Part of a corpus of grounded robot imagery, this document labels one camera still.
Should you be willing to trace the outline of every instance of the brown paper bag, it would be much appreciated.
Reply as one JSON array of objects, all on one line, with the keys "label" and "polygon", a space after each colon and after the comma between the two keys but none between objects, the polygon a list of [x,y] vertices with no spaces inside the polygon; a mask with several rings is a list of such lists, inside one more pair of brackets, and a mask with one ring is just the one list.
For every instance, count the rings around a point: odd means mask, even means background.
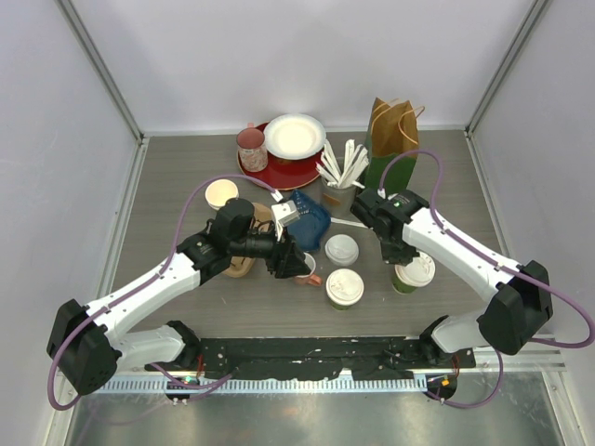
[{"label": "brown paper bag", "polygon": [[[408,100],[385,102],[376,98],[365,138],[370,157],[364,179],[366,187],[378,189],[382,172],[390,161],[418,148],[417,117],[424,110],[423,106],[414,109]],[[416,156],[408,156],[391,168],[384,182],[387,195],[407,189],[416,160]]]}]

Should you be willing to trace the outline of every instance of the white plate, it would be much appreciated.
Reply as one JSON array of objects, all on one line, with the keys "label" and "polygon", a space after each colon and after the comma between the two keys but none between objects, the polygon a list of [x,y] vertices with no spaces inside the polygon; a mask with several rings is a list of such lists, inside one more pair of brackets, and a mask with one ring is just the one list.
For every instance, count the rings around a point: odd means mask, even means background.
[{"label": "white plate", "polygon": [[320,151],[326,141],[322,124],[307,114],[284,114],[264,129],[267,150],[284,160],[303,160]]}]

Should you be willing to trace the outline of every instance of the bag handle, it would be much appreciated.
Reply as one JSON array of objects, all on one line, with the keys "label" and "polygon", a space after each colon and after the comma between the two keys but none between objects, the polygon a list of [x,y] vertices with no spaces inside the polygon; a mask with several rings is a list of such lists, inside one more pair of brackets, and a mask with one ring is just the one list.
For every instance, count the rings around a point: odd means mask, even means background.
[{"label": "bag handle", "polygon": [[[372,137],[372,135],[374,134],[374,124],[376,123],[377,119],[382,116],[384,113],[388,112],[390,109],[392,109],[393,107],[396,107],[397,105],[400,104],[399,102],[399,98],[393,99],[393,100],[389,100],[388,102],[383,102],[380,105],[378,105],[375,109],[372,110],[372,116],[374,116],[374,113],[376,113],[378,110],[380,110],[382,107],[384,106],[388,106],[389,104],[392,103],[392,105],[390,105],[385,111],[381,111],[378,116],[376,118],[374,118],[374,120],[372,121],[372,124],[370,125],[370,138]],[[409,135],[407,135],[404,130],[403,130],[403,117],[408,114],[408,113],[412,113],[412,112],[416,112],[417,110],[419,110],[419,113],[416,114],[416,119],[419,117],[419,115],[421,113],[423,113],[426,110],[426,106],[425,105],[420,105],[419,107],[415,107],[412,110],[406,111],[405,113],[403,113],[401,115],[401,118],[399,118],[399,122],[397,123],[399,126],[399,131],[401,132],[401,135],[403,135],[405,138],[409,139],[411,142],[413,142],[414,144],[416,144],[417,146],[419,145],[419,141],[415,141],[413,138],[411,138]]]},{"label": "bag handle", "polygon": [[382,102],[380,105],[378,105],[375,109],[372,110],[372,116],[374,116],[374,113],[376,113],[378,110],[380,110],[382,107],[384,107],[385,105],[389,105],[390,103],[393,102],[392,105],[390,105],[385,111],[382,111],[376,118],[374,118],[374,120],[372,121],[372,124],[370,125],[370,138],[372,137],[372,135],[374,134],[374,124],[376,123],[376,121],[378,120],[378,118],[380,116],[382,116],[384,113],[388,112],[390,109],[392,109],[393,107],[395,107],[396,105],[399,105],[399,98],[393,99],[393,100],[389,100],[388,102]]},{"label": "bag handle", "polygon": [[411,138],[409,135],[407,135],[404,130],[403,130],[403,118],[406,114],[408,113],[415,113],[416,110],[419,110],[419,113],[416,114],[416,119],[419,117],[419,115],[421,113],[423,113],[426,110],[426,106],[425,105],[420,105],[419,107],[415,107],[414,109],[411,109],[409,111],[406,111],[405,113],[403,113],[401,115],[401,118],[399,118],[399,131],[401,132],[401,135],[403,135],[404,137],[406,137],[407,139],[409,139],[411,142],[413,142],[416,146],[419,146],[419,141],[415,141],[413,138]]}]

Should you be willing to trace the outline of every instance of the red tray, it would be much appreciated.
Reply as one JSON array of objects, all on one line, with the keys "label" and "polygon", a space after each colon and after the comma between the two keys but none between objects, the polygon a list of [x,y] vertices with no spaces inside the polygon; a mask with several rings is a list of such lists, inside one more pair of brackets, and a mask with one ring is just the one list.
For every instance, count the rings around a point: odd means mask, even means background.
[{"label": "red tray", "polygon": [[[257,129],[264,130],[267,124],[261,124]],[[316,163],[321,163],[322,156],[323,148],[315,155],[303,160],[283,160],[269,153],[269,163],[260,172],[244,170],[242,163],[240,163],[239,153],[237,160],[245,175],[260,179],[277,190],[293,190],[303,188],[320,176],[316,170]]]}]

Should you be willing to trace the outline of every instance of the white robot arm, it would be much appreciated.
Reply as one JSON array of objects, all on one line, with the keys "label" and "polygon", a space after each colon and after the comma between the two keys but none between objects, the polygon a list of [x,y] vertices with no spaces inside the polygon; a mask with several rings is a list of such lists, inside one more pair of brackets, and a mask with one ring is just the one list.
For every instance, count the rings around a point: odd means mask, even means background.
[{"label": "white robot arm", "polygon": [[[412,191],[385,199],[376,190],[366,189],[356,197],[351,211],[374,230],[386,263],[407,265],[421,250],[452,270],[488,304],[484,310],[441,317],[428,327],[420,336],[429,341],[427,356],[440,358],[462,348],[486,346],[514,355],[551,318],[550,294],[502,269],[549,283],[544,267],[535,261],[524,266],[503,257],[436,213],[443,223],[439,227],[428,202]],[[494,259],[497,267],[447,235],[447,230]]]},{"label": "white robot arm", "polygon": [[[74,299],[60,307],[47,346],[54,358],[70,333],[90,315],[107,311],[92,321],[67,347],[59,367],[79,395],[101,388],[115,373],[151,362],[165,362],[181,370],[195,368],[200,349],[192,330],[180,321],[145,332],[129,330],[158,308],[204,284],[227,269],[233,256],[264,258],[276,278],[308,274],[305,256],[284,229],[298,218],[292,202],[271,207],[271,228],[252,228],[254,206],[230,200],[207,226],[178,245],[168,267],[165,260],[133,282],[82,307]],[[114,301],[136,293],[118,305]]]}]

